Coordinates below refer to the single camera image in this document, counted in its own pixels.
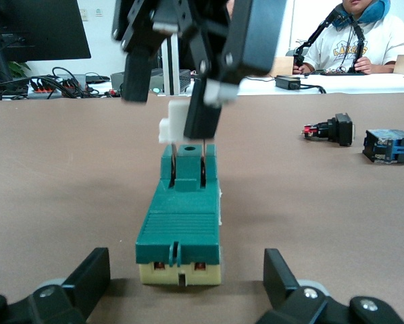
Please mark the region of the brown paper table cover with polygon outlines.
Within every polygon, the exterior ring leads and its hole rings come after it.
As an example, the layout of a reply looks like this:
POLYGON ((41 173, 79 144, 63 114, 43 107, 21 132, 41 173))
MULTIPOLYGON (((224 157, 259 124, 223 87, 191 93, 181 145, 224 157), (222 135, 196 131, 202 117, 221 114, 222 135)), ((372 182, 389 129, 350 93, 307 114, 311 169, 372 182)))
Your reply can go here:
POLYGON ((404 164, 372 163, 365 131, 404 130, 401 94, 242 96, 216 134, 222 189, 218 287, 144 286, 134 242, 159 180, 168 98, 0 101, 0 294, 68 276, 98 246, 111 284, 89 324, 254 324, 270 308, 263 252, 339 302, 389 303, 404 319, 404 164), (351 146, 303 126, 347 113, 351 146))

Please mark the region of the green push button blue block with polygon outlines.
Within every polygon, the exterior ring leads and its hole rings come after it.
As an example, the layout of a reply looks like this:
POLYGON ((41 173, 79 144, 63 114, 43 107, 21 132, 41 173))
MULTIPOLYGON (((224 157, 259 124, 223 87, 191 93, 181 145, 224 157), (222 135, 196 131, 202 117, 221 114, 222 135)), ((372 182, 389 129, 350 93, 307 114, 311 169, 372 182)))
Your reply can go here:
POLYGON ((366 130, 362 153, 373 163, 404 163, 404 131, 366 130))

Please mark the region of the black push button red tip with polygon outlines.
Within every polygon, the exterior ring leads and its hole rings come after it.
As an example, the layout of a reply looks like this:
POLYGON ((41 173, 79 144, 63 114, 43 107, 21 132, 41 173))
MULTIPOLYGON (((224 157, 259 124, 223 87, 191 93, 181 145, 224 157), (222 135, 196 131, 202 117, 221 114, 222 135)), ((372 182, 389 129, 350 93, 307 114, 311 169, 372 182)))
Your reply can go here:
POLYGON ((347 113, 337 113, 326 121, 303 126, 305 139, 323 138, 340 146, 351 146, 355 139, 355 125, 347 113))

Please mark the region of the power strip with orange plugs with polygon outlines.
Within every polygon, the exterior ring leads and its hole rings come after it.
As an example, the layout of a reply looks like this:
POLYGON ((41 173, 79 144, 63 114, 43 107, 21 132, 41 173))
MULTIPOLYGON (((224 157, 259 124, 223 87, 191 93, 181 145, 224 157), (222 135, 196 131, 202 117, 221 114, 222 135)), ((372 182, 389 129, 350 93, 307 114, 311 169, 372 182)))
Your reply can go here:
POLYGON ((54 85, 48 83, 48 81, 43 80, 42 78, 31 78, 29 81, 29 85, 32 91, 36 94, 51 94, 56 92, 56 87, 54 85))

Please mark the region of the blue neck pillow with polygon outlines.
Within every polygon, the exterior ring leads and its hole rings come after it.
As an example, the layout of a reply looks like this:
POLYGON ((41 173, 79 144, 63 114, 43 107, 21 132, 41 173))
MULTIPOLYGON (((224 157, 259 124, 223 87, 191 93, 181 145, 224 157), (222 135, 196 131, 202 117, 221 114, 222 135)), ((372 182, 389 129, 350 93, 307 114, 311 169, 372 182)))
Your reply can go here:
POLYGON ((338 12, 336 18, 331 23, 334 27, 346 26, 353 20, 357 21, 359 24, 369 24, 381 20, 388 14, 390 10, 390 0, 372 0, 370 5, 357 20, 346 12, 342 3, 338 4, 334 9, 338 12))

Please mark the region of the grey computer box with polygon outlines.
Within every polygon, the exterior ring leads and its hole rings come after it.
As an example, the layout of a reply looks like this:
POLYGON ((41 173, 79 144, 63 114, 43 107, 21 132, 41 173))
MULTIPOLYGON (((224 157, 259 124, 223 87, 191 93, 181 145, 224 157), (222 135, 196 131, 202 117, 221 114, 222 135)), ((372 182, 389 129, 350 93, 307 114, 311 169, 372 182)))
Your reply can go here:
MULTIPOLYGON (((179 84, 180 92, 183 94, 186 92, 187 88, 191 85, 192 72, 190 70, 180 70, 179 71, 179 84)), ((114 73, 110 76, 112 89, 116 92, 122 93, 124 86, 124 72, 114 73)), ((151 71, 151 79, 149 84, 149 91, 155 94, 164 94, 165 91, 164 79, 163 79, 163 69, 154 68, 151 71)))

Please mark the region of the black power adapter brick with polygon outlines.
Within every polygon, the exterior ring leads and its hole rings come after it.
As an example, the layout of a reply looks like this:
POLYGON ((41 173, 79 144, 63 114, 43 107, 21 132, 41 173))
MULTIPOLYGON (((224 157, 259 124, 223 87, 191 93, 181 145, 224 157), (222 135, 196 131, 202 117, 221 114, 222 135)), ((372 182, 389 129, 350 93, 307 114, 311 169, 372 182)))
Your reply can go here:
POLYGON ((277 75, 275 85, 285 90, 299 90, 301 88, 301 79, 293 76, 277 75))

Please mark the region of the white operator table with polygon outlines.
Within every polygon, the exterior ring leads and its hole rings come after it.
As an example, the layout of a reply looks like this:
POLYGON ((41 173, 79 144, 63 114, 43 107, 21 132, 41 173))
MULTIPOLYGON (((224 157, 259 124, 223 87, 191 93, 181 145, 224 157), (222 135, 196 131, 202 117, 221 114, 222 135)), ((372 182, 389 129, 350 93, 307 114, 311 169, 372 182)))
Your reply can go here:
POLYGON ((301 87, 287 90, 276 86, 273 78, 245 78, 239 95, 306 95, 318 94, 322 87, 328 94, 387 94, 404 93, 403 74, 370 74, 366 76, 321 76, 301 78, 301 87))

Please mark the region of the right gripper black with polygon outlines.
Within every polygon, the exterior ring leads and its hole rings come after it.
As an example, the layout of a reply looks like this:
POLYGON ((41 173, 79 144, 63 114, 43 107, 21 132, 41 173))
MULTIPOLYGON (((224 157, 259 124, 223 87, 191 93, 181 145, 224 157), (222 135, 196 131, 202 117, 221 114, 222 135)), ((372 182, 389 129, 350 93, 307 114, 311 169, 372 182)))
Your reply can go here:
POLYGON ((153 59, 176 35, 197 71, 184 136, 215 136, 241 80, 272 68, 287 0, 116 0, 111 35, 126 54, 121 98, 145 103, 153 59))

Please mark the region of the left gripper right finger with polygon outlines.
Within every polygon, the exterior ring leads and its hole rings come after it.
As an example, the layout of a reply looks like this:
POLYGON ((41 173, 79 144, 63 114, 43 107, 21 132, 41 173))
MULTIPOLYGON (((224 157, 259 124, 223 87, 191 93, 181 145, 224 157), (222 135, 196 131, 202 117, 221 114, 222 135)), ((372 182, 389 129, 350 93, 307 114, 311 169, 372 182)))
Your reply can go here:
POLYGON ((264 250, 263 286, 272 309, 255 324, 404 324, 381 299, 356 296, 344 305, 314 284, 299 283, 275 248, 264 250))

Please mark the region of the person in white t-shirt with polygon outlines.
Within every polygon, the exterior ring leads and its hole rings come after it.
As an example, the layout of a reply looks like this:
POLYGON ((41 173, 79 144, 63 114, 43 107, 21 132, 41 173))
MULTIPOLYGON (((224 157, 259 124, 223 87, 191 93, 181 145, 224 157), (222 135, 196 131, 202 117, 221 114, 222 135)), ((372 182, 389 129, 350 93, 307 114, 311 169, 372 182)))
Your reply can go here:
MULTIPOLYGON (((357 20, 372 0, 342 0, 348 14, 357 20)), ((363 55, 355 69, 359 74, 389 74, 394 71, 398 55, 404 55, 404 22, 388 14, 369 24, 359 24, 365 36, 363 55)), ((357 36, 350 24, 330 24, 310 46, 303 65, 293 67, 294 74, 315 71, 347 73, 355 58, 357 36)))

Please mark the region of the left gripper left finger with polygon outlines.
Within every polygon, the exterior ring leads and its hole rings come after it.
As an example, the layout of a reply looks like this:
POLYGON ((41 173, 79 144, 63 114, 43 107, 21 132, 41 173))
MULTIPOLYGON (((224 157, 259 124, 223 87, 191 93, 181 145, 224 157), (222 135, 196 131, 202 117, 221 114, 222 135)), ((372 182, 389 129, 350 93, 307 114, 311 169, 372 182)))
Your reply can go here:
POLYGON ((64 279, 13 304, 0 295, 0 324, 86 324, 111 280, 109 249, 95 248, 64 279))

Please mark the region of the black computer monitor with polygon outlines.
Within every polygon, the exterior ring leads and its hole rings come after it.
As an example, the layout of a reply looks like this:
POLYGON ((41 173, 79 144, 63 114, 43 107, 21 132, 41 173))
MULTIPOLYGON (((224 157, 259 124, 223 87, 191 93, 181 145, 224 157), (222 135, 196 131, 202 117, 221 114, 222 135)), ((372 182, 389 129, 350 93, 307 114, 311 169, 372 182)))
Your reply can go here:
POLYGON ((77 0, 0 0, 0 55, 16 62, 91 58, 77 0))

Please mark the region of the green potted plant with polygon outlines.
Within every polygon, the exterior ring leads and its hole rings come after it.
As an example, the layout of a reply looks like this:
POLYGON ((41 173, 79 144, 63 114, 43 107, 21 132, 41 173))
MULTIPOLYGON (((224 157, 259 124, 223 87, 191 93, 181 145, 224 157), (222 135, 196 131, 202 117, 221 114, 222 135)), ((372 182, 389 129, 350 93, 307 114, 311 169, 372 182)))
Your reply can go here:
POLYGON ((26 63, 11 61, 8 65, 12 78, 24 78, 26 73, 31 70, 26 63))

